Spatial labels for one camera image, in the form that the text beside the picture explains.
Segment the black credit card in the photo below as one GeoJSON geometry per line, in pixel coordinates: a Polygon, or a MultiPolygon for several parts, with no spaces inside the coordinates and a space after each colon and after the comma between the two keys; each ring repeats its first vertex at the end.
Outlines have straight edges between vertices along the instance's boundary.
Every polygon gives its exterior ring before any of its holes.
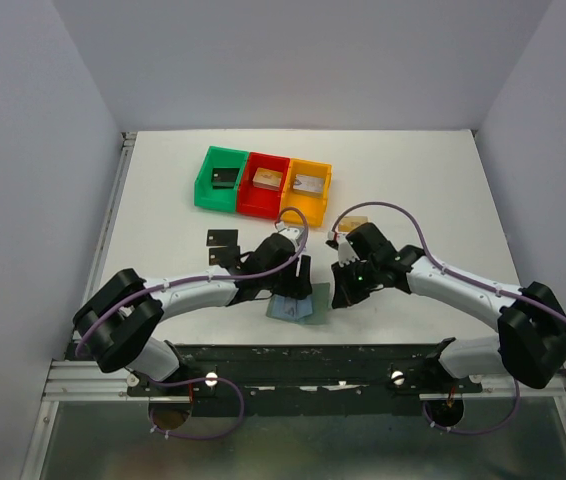
{"type": "Polygon", "coordinates": [[[208,247],[228,247],[238,245],[238,231],[236,229],[210,229],[206,235],[208,247]]]}

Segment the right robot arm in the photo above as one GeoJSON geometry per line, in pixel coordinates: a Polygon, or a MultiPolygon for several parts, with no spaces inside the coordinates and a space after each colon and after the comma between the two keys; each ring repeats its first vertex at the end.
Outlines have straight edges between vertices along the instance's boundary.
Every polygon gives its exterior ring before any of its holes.
{"type": "Polygon", "coordinates": [[[396,249],[371,222],[347,234],[331,232],[326,243],[337,252],[331,266],[333,308],[354,306],[377,290],[396,289],[439,301],[493,330],[488,337],[439,342],[425,360],[432,379],[508,374],[543,389],[564,366],[564,312],[546,285],[502,286],[467,272],[454,273],[421,247],[396,249]]]}

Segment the sage green card holder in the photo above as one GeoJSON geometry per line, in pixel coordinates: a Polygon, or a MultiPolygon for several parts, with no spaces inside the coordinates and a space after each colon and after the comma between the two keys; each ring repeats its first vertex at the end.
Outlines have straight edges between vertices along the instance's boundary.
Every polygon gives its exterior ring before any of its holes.
{"type": "Polygon", "coordinates": [[[313,284],[312,293],[302,300],[274,295],[266,316],[300,325],[323,325],[327,323],[330,299],[329,283],[313,284]]]}

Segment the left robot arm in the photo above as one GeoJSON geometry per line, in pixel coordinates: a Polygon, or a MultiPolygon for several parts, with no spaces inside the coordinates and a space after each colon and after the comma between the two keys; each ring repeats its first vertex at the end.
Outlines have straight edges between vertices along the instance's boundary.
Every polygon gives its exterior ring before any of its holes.
{"type": "Polygon", "coordinates": [[[192,311],[253,301],[280,287],[302,254],[307,233],[285,227],[244,260],[208,267],[190,277],[144,278],[126,268],[112,276],[74,315],[80,335],[75,355],[96,361],[103,373],[127,369],[162,382],[181,367],[174,346],[153,337],[159,323],[192,311]]]}

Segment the gold VIP card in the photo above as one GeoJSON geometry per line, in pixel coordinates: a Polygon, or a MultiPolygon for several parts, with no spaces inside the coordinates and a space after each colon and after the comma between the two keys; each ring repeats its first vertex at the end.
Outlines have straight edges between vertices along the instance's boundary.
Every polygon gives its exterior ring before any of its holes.
{"type": "Polygon", "coordinates": [[[362,226],[369,221],[367,216],[348,215],[344,216],[337,225],[337,231],[340,233],[349,233],[356,228],[362,226]]]}

